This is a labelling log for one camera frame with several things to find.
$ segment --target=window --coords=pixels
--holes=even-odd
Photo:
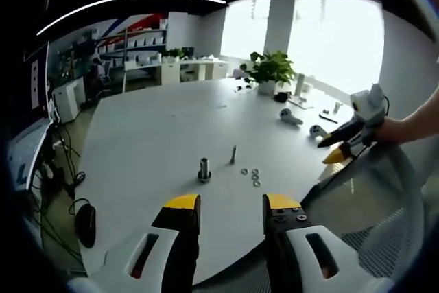
[[[288,56],[297,72],[352,94],[378,82],[383,49],[381,4],[296,0]]]
[[[250,59],[263,53],[270,0],[240,0],[229,5],[222,34],[221,55]]]

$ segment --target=office desk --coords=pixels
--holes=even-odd
[[[181,60],[178,62],[162,62],[153,65],[137,65],[135,61],[125,62],[125,75],[123,77],[123,92],[128,72],[132,70],[157,68],[158,82],[160,85],[180,82],[180,68],[182,65],[196,65],[195,80],[223,79],[227,74],[228,62],[222,60]]]
[[[329,149],[316,147],[309,128],[320,124],[331,130],[337,124],[319,118],[322,108],[302,110],[256,91],[236,92],[238,84],[234,79],[169,84],[101,100],[81,157],[86,179],[76,189],[76,198],[96,207],[96,243],[81,246],[89,275],[100,269],[108,250],[149,227],[167,201],[192,193],[202,201],[193,282],[204,281],[263,241],[263,194],[302,200],[316,183]],[[282,122],[285,107],[304,124]],[[351,109],[343,111],[341,120],[350,119]],[[229,165],[234,145],[236,163]],[[196,180],[203,157],[212,172],[207,184]],[[259,170],[260,187],[243,168]]]

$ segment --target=metal bolt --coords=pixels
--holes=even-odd
[[[297,215],[296,220],[301,221],[301,222],[306,221],[307,216],[305,214]]]
[[[276,223],[283,223],[283,222],[287,221],[287,217],[286,216],[276,216],[274,218],[274,221]]]
[[[201,158],[200,173],[202,178],[209,177],[209,160],[207,158]]]
[[[236,145],[233,146],[232,158],[230,158],[230,164],[233,165],[235,163],[235,158],[236,158]]]
[[[209,160],[207,158],[201,158],[200,171],[198,172],[198,180],[207,183],[209,182],[212,173],[209,171]]]

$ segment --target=blue stripe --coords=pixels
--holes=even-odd
[[[121,23],[124,22],[127,18],[128,18],[128,16],[124,17],[122,19],[116,19],[116,21],[114,21],[112,23],[112,25],[110,25],[110,27],[102,34],[101,38],[107,37],[107,35],[109,35],[114,29],[116,29],[119,25],[121,25]]]

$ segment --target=red stripe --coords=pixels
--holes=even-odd
[[[140,21],[137,21],[136,23],[133,23],[132,25],[130,25],[128,27],[128,31],[132,32],[132,31],[136,31],[136,30],[144,30],[148,27],[158,28],[159,23],[160,23],[160,19],[163,19],[165,17],[166,16],[164,14],[151,14],[151,15],[141,19]],[[119,30],[116,34],[122,34],[122,33],[124,33],[124,31],[125,31],[125,28],[123,28],[122,30]],[[130,37],[135,37],[135,36],[138,36],[139,34],[141,34],[141,32],[139,32],[138,34],[131,34]],[[121,41],[123,41],[123,37],[115,37],[115,38],[107,39],[105,41],[105,43],[102,44],[102,46],[119,43]]]

